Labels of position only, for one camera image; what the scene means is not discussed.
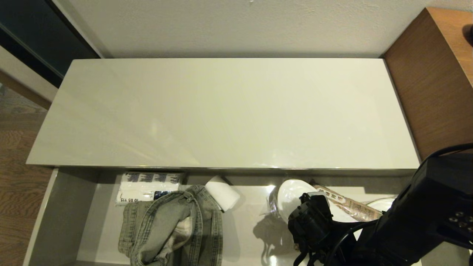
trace wooden floor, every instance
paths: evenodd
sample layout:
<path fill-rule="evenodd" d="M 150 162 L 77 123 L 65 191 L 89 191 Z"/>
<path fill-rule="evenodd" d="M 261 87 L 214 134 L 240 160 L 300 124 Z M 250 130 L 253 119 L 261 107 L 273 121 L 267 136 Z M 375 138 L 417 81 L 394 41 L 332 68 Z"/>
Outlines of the wooden floor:
<path fill-rule="evenodd" d="M 0 265 L 22 265 L 52 169 L 27 166 L 46 110 L 0 87 Z"/>

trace open drawer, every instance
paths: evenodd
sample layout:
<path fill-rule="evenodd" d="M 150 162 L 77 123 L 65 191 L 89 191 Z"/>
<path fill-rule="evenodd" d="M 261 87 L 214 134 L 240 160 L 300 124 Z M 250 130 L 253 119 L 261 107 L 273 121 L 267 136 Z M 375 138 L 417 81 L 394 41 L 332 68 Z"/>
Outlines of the open drawer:
<path fill-rule="evenodd" d="M 129 265 L 118 252 L 123 206 L 115 206 L 125 169 L 56 168 L 46 190 L 24 266 Z M 267 197 L 284 180 L 298 178 L 333 187 L 358 201 L 395 195 L 413 170 L 190 170 L 184 186 L 224 175 L 240 194 L 223 214 L 223 262 L 229 265 L 292 265 L 287 225 L 267 213 Z M 424 266 L 466 265 L 468 252 L 442 244 L 422 259 Z"/>

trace jeans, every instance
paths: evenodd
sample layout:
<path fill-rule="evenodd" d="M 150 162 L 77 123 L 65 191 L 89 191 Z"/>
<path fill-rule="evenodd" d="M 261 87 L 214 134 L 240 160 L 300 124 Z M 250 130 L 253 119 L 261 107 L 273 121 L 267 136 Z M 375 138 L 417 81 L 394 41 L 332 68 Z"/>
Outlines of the jeans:
<path fill-rule="evenodd" d="M 220 266 L 222 213 L 204 186 L 129 203 L 118 250 L 132 266 Z"/>

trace glossy white panel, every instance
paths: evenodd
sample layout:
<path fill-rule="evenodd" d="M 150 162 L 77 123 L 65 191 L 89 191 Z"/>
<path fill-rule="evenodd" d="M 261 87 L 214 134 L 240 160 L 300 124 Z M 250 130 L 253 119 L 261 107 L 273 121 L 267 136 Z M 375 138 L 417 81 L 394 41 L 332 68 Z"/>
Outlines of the glossy white panel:
<path fill-rule="evenodd" d="M 381 59 L 75 60 L 27 163 L 417 168 Z"/>

